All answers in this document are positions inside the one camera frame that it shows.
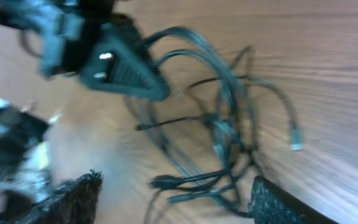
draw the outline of wood grain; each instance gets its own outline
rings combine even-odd
[[[233,59],[245,45],[253,45],[252,75],[277,84],[291,98],[306,142],[301,152],[289,149],[288,118],[281,102],[271,92],[254,88],[269,177],[329,218],[358,223],[358,1],[133,0],[120,2],[118,9],[131,13],[145,34],[177,25],[194,28],[226,60]],[[153,51],[161,55],[188,46],[167,38]],[[25,56],[4,61],[5,70],[0,73],[22,67],[27,59],[21,57]],[[35,68],[35,62],[30,64],[28,74]],[[162,119],[198,114],[195,104],[179,92],[190,83],[211,77],[208,68],[179,57],[164,65],[163,71],[177,97],[157,105]],[[28,85],[40,82],[32,79],[36,80],[21,78]],[[59,84],[46,86],[57,92],[65,88],[55,85]],[[196,92],[208,98],[214,90],[202,86]],[[54,97],[47,101],[53,104],[59,96],[51,94]],[[105,183],[97,222],[141,223],[153,193],[147,181],[155,175],[177,172],[144,133],[133,130],[137,123],[122,96],[80,87],[71,94],[62,119],[48,136],[57,182],[78,177],[91,167],[100,169]],[[197,124],[165,128],[204,170],[218,167]],[[250,178],[252,174],[244,179],[246,200]],[[208,199],[167,207],[163,199],[174,194],[167,192],[156,203],[157,210],[167,209],[159,223],[245,223]]]

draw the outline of tangled cable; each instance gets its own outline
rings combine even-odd
[[[262,173],[262,169],[256,163],[253,155],[253,153],[258,150],[257,120],[249,94],[249,87],[253,84],[264,86],[269,90],[272,90],[283,101],[290,117],[292,149],[301,150],[301,133],[296,122],[295,110],[289,99],[273,84],[259,78],[253,78],[249,76],[249,74],[245,74],[243,76],[237,76],[234,74],[234,68],[238,65],[243,56],[250,51],[250,47],[246,47],[241,50],[239,55],[234,59],[233,63],[231,63],[231,65],[227,65],[218,53],[210,47],[208,41],[202,35],[184,27],[172,27],[146,38],[139,48],[147,50],[154,43],[156,43],[156,41],[168,35],[185,39],[201,51],[199,52],[188,49],[174,50],[157,60],[155,63],[156,68],[174,56],[187,55],[206,63],[210,68],[212,68],[216,77],[201,80],[190,85],[186,89],[188,96],[197,102],[198,107],[202,111],[200,116],[178,118],[159,123],[155,117],[155,108],[152,102],[148,102],[144,105],[137,99],[126,97],[125,102],[128,109],[140,122],[136,129],[139,131],[144,130],[149,138],[153,140],[157,147],[160,148],[167,159],[183,176],[174,177],[172,175],[160,175],[155,177],[150,184],[153,188],[159,189],[159,191],[154,196],[153,201],[157,198],[158,194],[164,190],[178,190],[186,193],[168,198],[168,203],[177,203],[199,197],[211,197],[216,203],[224,207],[226,210],[241,217],[248,217],[247,212],[240,211],[242,200],[237,182],[242,176],[244,176],[249,167],[254,166],[258,172]],[[216,81],[219,81],[221,84],[216,97],[216,111],[214,113],[209,113],[207,112],[204,103],[192,94],[191,89],[204,83]],[[223,114],[222,112],[221,105],[223,101],[226,101],[228,104],[228,115]],[[243,101],[245,101],[247,105],[247,114],[251,125],[251,139],[248,143],[243,139],[244,133],[239,125],[242,121],[240,108]],[[140,114],[136,112],[135,105],[140,110]],[[181,149],[169,140],[161,126],[178,121],[199,121],[208,129],[209,135],[213,140],[213,149],[222,165],[220,170],[203,174],[201,169]],[[172,157],[172,152],[177,153],[185,164],[181,164],[175,160]],[[249,161],[240,169],[238,174],[234,174],[233,169],[237,165],[237,159],[241,156],[241,154],[248,156]],[[229,178],[229,184],[221,188],[216,188],[216,184],[222,180],[223,177]],[[189,182],[193,183],[195,186],[182,187],[183,184]],[[233,201],[230,201],[223,196],[223,193],[228,190],[234,191],[235,199]],[[144,223],[148,222],[150,211],[151,209],[148,208]]]

